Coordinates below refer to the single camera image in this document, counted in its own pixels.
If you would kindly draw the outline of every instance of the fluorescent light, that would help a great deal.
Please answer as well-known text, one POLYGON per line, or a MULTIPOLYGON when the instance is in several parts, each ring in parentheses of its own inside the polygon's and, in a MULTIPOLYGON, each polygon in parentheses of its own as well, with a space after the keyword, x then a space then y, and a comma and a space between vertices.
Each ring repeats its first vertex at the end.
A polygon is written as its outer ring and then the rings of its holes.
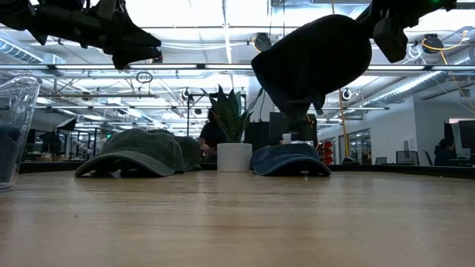
POLYGON ((463 65, 463 66, 433 66, 432 70, 475 70, 475 66, 463 65))
POLYGON ((129 108, 124 106, 92 106, 93 109, 114 109, 114 108, 129 108))
POLYGON ((424 70, 425 66, 406 66, 406 65, 373 65, 368 70, 424 70))
POLYGON ((96 116, 96 115, 81 115, 85 117, 86 119, 92 119, 92 120, 106 120, 106 118, 102 116, 96 116))
POLYGON ((389 110, 389 108, 348 108, 348 110, 353 110, 353 111, 386 111, 386 110, 389 110))
POLYGON ((473 119, 449 119, 448 123, 455 124, 455 123, 465 122, 465 121, 475 121, 475 118, 473 118, 473 119))
POLYGON ((51 100, 46 99, 44 97, 39 97, 39 98, 36 99, 36 103, 47 105, 47 104, 53 104, 54 101, 51 101, 51 100))
POLYGON ((95 131, 94 129, 89 128, 74 128, 75 131, 95 131))
POLYGON ((206 64, 207 70, 252 70, 250 64, 206 64))
POLYGON ((196 64, 134 64, 128 66, 132 70, 182 70, 196 69, 196 64))
POLYGON ((88 109, 87 106, 53 106, 51 108, 66 108, 66 109, 88 109))
POLYGON ((340 123, 318 123, 318 126, 340 126, 340 123))
POLYGON ((0 70, 49 70, 47 65, 0 65, 0 70))
POLYGON ((341 119, 317 119, 317 122, 341 122, 341 119))
POLYGON ((58 70, 115 70, 113 65, 55 65, 58 70))
POLYGON ((59 110, 60 110, 61 112, 63 112, 63 113, 66 113, 67 115, 77 116, 77 114, 74 113, 74 112, 67 111, 67 110, 64 110, 64 109, 61 109, 61 108, 60 108, 59 110))

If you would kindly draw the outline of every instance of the white flower pot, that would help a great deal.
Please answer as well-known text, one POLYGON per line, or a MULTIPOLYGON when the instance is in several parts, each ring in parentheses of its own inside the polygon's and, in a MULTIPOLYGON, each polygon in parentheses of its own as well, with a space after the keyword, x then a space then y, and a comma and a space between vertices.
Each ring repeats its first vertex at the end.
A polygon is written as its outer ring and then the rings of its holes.
POLYGON ((248 172, 252 145, 226 143, 217 145, 217 171, 248 172))

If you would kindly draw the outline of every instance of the baseball cap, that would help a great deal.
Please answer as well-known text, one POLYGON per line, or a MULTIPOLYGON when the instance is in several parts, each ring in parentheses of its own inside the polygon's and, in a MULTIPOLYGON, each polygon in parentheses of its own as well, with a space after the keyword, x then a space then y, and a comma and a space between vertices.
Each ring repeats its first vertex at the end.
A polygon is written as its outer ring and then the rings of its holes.
POLYGON ((180 145, 171 135, 136 128, 113 134, 101 152, 79 167, 74 175, 115 172, 122 166, 137 166, 158 177, 185 170, 180 145))
POLYGON ((267 146, 253 153, 249 166, 257 175, 296 176, 302 171, 309 175, 331 175, 329 168, 318 160, 318 152, 308 144, 267 146))
POLYGON ((199 171, 201 170, 201 145, 193 137, 190 136, 175 136, 165 129, 156 129, 148 131, 151 134, 163 133, 173 136, 173 138, 180 144, 183 154, 183 164, 185 171, 199 171))

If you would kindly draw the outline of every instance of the ceiling fixture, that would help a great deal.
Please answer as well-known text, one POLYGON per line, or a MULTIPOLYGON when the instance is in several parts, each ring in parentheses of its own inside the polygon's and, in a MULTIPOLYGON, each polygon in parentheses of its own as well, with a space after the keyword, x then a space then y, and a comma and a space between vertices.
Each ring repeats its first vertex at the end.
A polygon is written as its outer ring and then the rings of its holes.
POLYGON ((343 92, 341 92, 341 98, 344 102, 348 102, 351 99, 350 89, 346 88, 343 92))
POLYGON ((272 46, 270 38, 267 36, 267 33, 258 33, 256 37, 252 40, 254 47, 257 51, 263 52, 268 50, 272 46))

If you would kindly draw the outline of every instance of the security camera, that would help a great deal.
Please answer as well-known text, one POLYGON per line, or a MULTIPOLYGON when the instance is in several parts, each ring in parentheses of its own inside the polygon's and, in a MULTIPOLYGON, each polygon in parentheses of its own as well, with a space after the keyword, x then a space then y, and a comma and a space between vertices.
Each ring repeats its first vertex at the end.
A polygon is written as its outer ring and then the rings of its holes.
POLYGON ((343 92, 341 92, 341 98, 344 102, 348 102, 351 99, 350 89, 346 88, 343 92))

